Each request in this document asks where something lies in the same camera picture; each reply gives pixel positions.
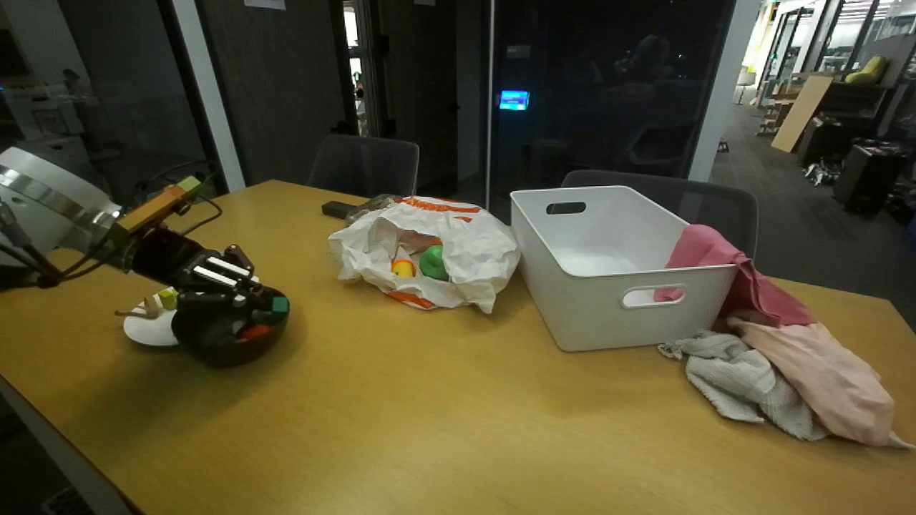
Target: floor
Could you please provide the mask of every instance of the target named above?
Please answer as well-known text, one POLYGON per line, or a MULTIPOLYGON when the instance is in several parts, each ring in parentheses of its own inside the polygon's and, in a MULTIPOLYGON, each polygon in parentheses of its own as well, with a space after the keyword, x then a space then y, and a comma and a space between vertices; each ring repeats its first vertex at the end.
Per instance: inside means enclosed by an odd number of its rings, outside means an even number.
POLYGON ((730 148, 713 167, 713 184, 757 201, 755 267, 773 277, 888 298, 916 328, 916 234, 888 212, 846 215, 829 185, 805 181, 797 158, 769 148, 755 125, 755 109, 732 105, 730 148))

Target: fabric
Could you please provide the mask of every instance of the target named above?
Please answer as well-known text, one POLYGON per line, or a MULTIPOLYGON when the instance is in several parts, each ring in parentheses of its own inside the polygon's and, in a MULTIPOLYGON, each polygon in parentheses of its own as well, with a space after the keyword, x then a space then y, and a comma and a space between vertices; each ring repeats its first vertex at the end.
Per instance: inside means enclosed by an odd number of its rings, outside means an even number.
POLYGON ((769 421, 802 441, 823 438, 823 430, 816 423, 797 393, 742 337, 706 333, 699 337, 670 341, 661 351, 666 358, 687 360, 687 380, 720 417, 742 423, 769 421))
POLYGON ((807 308, 782 291, 769 277, 757 274, 743 251, 726 242, 713 227, 687 227, 676 242, 666 268, 704 267, 704 264, 736 264, 737 274, 724 298, 720 315, 742 311, 773 325, 812 323, 807 308))
POLYGON ((879 375, 827 325, 757 274, 747 254, 726 242, 709 227, 687 227, 673 248, 670 267, 736 264, 736 282, 720 307, 717 320, 757 348, 783 380, 805 398, 817 423, 839 438, 909 450, 893 434, 893 398, 879 375))
POLYGON ((908 441, 893 434, 895 408, 879 375, 843 348, 827 325, 765 325, 742 318, 726 323, 779 365, 829 434, 909 450, 908 441))

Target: gray cloth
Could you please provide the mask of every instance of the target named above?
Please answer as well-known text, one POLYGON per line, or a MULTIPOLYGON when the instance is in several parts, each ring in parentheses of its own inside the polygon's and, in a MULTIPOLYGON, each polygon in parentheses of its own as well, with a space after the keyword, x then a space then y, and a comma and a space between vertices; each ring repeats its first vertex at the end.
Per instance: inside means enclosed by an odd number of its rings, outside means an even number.
POLYGON ((792 438, 820 441, 817 427, 797 393, 736 334, 704 333, 659 345, 661 354, 687 360, 687 380, 720 417, 773 423, 792 438))

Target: blue light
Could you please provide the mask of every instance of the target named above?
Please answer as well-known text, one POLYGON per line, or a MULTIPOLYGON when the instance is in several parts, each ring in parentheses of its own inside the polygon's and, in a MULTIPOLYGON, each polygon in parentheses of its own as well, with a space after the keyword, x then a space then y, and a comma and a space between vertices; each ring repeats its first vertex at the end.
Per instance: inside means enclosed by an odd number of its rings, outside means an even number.
POLYGON ((528 92, 521 92, 521 88, 497 92, 501 111, 527 111, 527 105, 528 105, 528 92))

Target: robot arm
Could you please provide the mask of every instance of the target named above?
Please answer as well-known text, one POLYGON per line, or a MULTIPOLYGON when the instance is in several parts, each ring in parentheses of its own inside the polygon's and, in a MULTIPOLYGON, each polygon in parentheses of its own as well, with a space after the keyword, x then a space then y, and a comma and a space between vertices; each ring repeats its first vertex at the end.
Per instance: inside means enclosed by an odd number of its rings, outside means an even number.
POLYGON ((100 189, 27 152, 0 155, 0 267, 13 277, 57 285, 73 277, 42 254, 70 247, 95 260, 178 290, 171 333, 193 358, 234 365, 269 348, 288 301, 258 280, 252 260, 229 247, 203 248, 163 227, 185 212, 201 184, 185 178, 120 217, 100 189))

